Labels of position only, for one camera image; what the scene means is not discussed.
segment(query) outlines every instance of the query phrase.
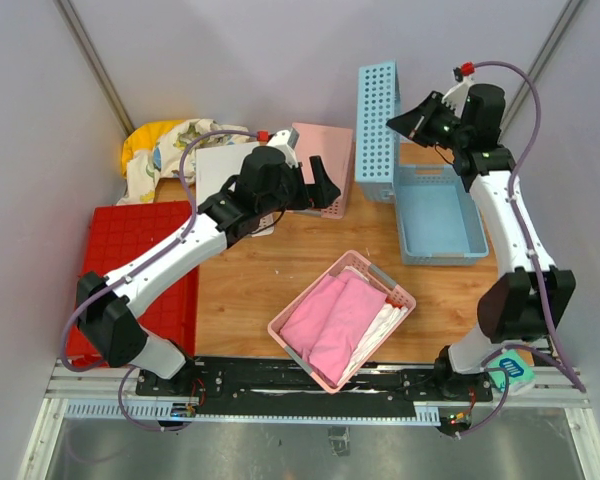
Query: pink towel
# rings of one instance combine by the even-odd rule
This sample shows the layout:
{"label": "pink towel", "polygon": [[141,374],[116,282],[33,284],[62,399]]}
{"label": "pink towel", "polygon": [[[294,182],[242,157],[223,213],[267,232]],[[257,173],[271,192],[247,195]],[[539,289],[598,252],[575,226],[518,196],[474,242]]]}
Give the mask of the pink towel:
{"label": "pink towel", "polygon": [[348,270],[344,270],[337,278],[325,275],[280,329],[280,336],[305,362],[309,359],[309,353],[318,340],[329,312],[352,278],[360,277]]}
{"label": "pink towel", "polygon": [[309,354],[309,363],[333,385],[337,385],[353,351],[386,298],[385,293],[364,280],[351,278],[334,303]]}

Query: red tray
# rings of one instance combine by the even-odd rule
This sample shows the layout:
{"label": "red tray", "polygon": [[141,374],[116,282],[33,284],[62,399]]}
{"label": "red tray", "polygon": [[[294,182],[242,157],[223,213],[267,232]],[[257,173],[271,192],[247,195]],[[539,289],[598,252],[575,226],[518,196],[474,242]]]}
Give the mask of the red tray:
{"label": "red tray", "polygon": [[[182,225],[191,214],[188,202],[98,207],[89,230],[82,273],[105,275],[146,252]],[[138,322],[163,338],[173,340],[193,355],[195,351],[198,269],[192,270],[151,304]],[[91,363],[99,354],[74,327],[67,354],[75,365]]]}

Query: white wall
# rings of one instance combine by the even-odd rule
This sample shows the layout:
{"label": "white wall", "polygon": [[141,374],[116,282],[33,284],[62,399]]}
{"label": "white wall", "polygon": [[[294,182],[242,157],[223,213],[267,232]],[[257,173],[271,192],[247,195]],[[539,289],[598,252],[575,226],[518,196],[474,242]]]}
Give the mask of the white wall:
{"label": "white wall", "polygon": [[[453,85],[452,69],[527,67],[565,0],[79,0],[132,121],[194,115],[253,129],[354,127],[358,68],[396,59],[403,105]],[[518,79],[483,75],[514,93]]]}
{"label": "white wall", "polygon": [[0,479],[14,478],[122,134],[50,0],[0,2]]}
{"label": "white wall", "polygon": [[[558,328],[582,369],[600,426],[600,2],[587,2],[539,81],[540,135],[522,171],[525,201],[576,292]],[[529,100],[504,138],[519,154]]]}

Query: light blue perforated basket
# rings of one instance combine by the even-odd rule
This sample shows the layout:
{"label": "light blue perforated basket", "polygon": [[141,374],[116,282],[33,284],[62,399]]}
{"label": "light blue perforated basket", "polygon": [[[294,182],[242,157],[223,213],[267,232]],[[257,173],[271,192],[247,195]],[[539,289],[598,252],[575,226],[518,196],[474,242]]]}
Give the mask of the light blue perforated basket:
{"label": "light blue perforated basket", "polygon": [[489,254],[480,213],[452,167],[400,165],[399,135],[386,127],[400,113],[396,63],[362,67],[356,182],[368,200],[395,203],[404,264],[473,265]]}

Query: wooden table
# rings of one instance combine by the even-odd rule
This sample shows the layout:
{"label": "wooden table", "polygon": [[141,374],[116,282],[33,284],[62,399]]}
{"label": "wooden table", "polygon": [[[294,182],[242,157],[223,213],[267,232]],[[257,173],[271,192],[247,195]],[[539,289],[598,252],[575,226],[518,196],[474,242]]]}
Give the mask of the wooden table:
{"label": "wooden table", "polygon": [[[401,158],[442,163],[412,144],[402,145]],[[156,201],[184,199],[177,181],[158,185]],[[201,265],[196,353],[286,357],[267,324],[347,250],[367,256],[417,301],[377,361],[435,360],[473,327],[478,300],[497,276],[493,251],[472,267],[403,265],[393,205],[368,202],[354,183],[342,220],[289,213],[272,235],[244,239]]]}

